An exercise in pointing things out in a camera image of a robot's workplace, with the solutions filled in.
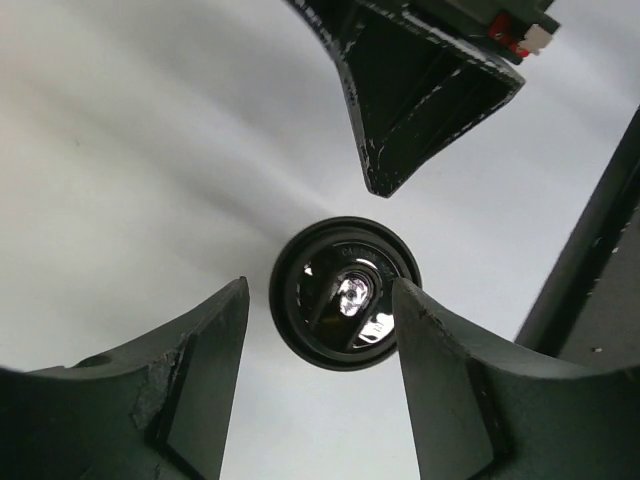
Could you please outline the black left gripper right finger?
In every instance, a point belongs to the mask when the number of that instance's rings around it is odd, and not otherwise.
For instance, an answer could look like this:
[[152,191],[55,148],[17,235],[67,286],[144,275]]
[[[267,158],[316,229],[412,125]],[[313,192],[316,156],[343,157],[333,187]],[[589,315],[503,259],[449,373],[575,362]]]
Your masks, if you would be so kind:
[[392,292],[424,479],[635,479],[639,371],[580,366],[512,343],[406,279]]

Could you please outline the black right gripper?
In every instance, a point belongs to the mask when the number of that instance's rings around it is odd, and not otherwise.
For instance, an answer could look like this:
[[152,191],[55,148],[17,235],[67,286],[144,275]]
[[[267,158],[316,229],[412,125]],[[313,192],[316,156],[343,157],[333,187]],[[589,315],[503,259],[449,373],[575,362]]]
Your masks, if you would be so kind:
[[560,28],[550,1],[289,5],[335,65],[364,181],[383,198],[510,102],[525,80],[505,60],[539,55]]

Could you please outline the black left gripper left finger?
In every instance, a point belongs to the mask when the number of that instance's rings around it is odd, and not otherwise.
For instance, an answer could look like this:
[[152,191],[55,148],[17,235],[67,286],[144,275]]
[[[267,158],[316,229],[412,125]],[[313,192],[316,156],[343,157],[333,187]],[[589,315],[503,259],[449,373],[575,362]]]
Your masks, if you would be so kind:
[[249,313],[245,278],[72,367],[1,372],[5,479],[216,479]]

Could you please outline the black coffee cup lid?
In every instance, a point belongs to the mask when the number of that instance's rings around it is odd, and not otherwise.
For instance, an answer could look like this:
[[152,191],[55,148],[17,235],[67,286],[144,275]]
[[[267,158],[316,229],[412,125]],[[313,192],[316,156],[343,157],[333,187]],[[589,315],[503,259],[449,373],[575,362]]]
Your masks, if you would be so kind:
[[396,280],[420,284],[406,243],[373,220],[316,222],[283,247],[269,281],[269,307],[285,344],[332,371],[375,366],[397,350],[392,308]]

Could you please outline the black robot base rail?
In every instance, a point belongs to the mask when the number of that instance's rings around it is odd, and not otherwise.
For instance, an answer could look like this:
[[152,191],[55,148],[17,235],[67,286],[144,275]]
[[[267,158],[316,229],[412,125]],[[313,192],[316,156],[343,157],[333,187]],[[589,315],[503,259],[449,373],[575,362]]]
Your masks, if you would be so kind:
[[637,116],[632,117],[516,341],[580,365],[638,365]]

